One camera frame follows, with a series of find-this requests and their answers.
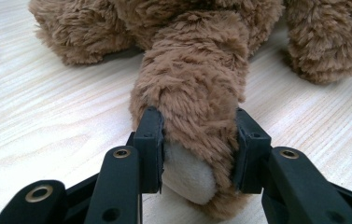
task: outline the brown teddy bear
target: brown teddy bear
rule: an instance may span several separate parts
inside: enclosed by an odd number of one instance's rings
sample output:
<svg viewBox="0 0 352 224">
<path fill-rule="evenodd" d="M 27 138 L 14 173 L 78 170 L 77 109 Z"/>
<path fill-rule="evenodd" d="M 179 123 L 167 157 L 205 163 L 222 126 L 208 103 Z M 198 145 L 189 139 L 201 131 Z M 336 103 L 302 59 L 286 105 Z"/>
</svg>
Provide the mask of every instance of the brown teddy bear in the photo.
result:
<svg viewBox="0 0 352 224">
<path fill-rule="evenodd" d="M 134 127 L 156 106 L 165 130 L 164 182 L 216 218 L 246 201 L 230 180 L 235 109 L 248 57 L 285 8 L 289 55 L 300 77 L 352 76 L 352 0 L 32 0 L 41 38 L 66 64 L 146 51 L 132 91 Z"/>
</svg>

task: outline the table surface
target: table surface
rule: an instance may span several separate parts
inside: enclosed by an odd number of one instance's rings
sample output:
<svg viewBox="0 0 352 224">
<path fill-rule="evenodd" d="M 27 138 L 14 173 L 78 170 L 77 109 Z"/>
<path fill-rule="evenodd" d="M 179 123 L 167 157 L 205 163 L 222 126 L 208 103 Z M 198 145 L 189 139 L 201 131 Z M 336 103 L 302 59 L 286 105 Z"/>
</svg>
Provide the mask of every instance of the table surface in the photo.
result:
<svg viewBox="0 0 352 224">
<path fill-rule="evenodd" d="M 131 129 L 130 91 L 143 54 L 65 66 L 40 40 L 28 0 L 0 0 L 0 211 L 26 185 L 57 179 L 69 188 L 97 173 Z M 352 78 L 316 86 L 287 66 L 287 28 L 251 58 L 241 105 L 273 146 L 304 152 L 326 178 L 352 190 Z M 221 223 L 265 223 L 260 195 Z M 144 196 L 144 223 L 217 223 L 164 187 Z"/>
</svg>

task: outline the brown fur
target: brown fur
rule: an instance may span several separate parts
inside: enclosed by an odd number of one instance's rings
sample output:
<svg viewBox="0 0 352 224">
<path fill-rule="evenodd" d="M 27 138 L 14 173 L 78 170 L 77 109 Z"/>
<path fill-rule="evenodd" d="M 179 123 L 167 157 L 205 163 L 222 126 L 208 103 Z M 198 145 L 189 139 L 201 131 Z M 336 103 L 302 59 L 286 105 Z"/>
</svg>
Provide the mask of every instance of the brown fur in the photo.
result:
<svg viewBox="0 0 352 224">
<path fill-rule="evenodd" d="M 97 63 L 136 44 L 147 50 L 132 91 L 134 127 L 162 112 L 167 141 L 213 169 L 217 193 L 196 205 L 216 218 L 246 202 L 230 181 L 235 109 L 245 100 L 248 56 L 268 38 L 281 0 L 32 0 L 37 36 L 64 63 Z M 288 0 L 289 53 L 302 78 L 352 76 L 352 0 Z"/>
<path fill-rule="evenodd" d="M 113 5 L 93 0 L 34 0 L 37 36 L 66 64 L 97 63 L 134 42 Z"/>
<path fill-rule="evenodd" d="M 219 194 L 231 186 L 247 39 L 245 25 L 233 12 L 186 13 L 155 36 L 132 91 L 134 127 L 147 106 L 156 106 L 165 119 L 166 140 L 211 165 Z"/>
<path fill-rule="evenodd" d="M 289 0 L 289 53 L 301 78 L 352 76 L 352 0 Z"/>
</svg>

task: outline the wood grain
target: wood grain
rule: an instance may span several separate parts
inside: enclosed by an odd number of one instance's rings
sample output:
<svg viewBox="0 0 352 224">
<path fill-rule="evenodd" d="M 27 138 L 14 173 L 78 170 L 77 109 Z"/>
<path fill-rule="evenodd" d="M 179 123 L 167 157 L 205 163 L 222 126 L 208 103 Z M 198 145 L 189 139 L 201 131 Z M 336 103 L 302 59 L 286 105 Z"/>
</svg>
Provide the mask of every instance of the wood grain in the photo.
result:
<svg viewBox="0 0 352 224">
<path fill-rule="evenodd" d="M 99 171 L 107 150 L 131 131 L 128 112 L 143 54 L 64 66 L 35 38 L 27 0 L 0 0 L 0 211 L 24 186 L 58 179 L 69 188 Z M 352 189 L 352 78 L 315 86 L 287 65 L 280 22 L 251 59 L 241 105 L 273 137 L 303 151 L 330 181 Z M 217 223 L 164 188 L 144 196 L 145 223 Z M 260 195 L 221 223 L 265 223 Z"/>
</svg>

